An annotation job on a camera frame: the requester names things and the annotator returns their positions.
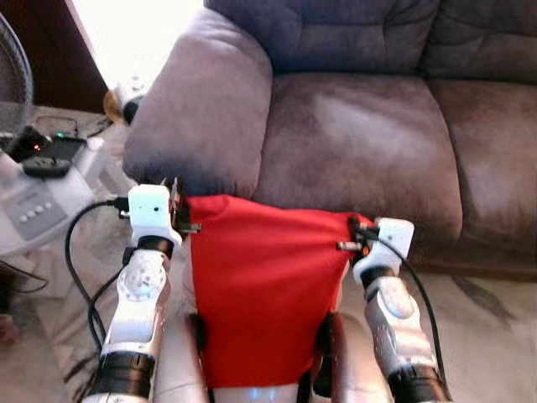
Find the gray couch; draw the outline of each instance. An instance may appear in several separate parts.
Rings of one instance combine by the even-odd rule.
[[[429,270],[537,280],[537,1],[206,0],[124,168],[416,225]]]

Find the couch backrest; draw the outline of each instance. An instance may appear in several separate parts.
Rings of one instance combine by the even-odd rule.
[[[439,2],[205,0],[205,5],[256,38],[276,71],[412,73]]]
[[[537,83],[537,0],[442,0],[421,68]]]

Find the red cloth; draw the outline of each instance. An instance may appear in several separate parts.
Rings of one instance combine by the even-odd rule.
[[[231,196],[192,197],[196,305],[207,330],[207,384],[270,386],[310,369],[351,255],[351,213],[282,210]],[[361,221],[369,222],[358,216]]]

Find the floor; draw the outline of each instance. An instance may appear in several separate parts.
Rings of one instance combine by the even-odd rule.
[[[79,116],[88,123],[96,118]],[[121,159],[124,131],[112,127],[103,137],[112,155]],[[127,243],[128,225],[117,220],[115,212],[97,212],[80,225],[72,253],[90,291],[118,267]],[[95,368],[84,306],[62,266],[62,246],[61,240],[53,242],[36,258],[36,274],[49,275],[50,286],[13,302],[13,320],[22,338],[11,348],[0,348],[2,403],[73,401]],[[184,263],[183,256],[176,256],[173,290],[180,289]],[[537,403],[537,284],[444,275],[423,275],[423,281],[435,308],[455,402]],[[411,281],[408,284],[417,296]],[[115,303],[113,294],[103,298],[99,308],[104,322]],[[347,276],[341,311],[365,325],[363,306],[361,287]],[[428,331],[423,306],[421,311]]]

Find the couch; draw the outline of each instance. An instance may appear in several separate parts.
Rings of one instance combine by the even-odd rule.
[[[535,0],[206,0],[130,128],[138,182],[400,217],[423,270],[537,280]]]

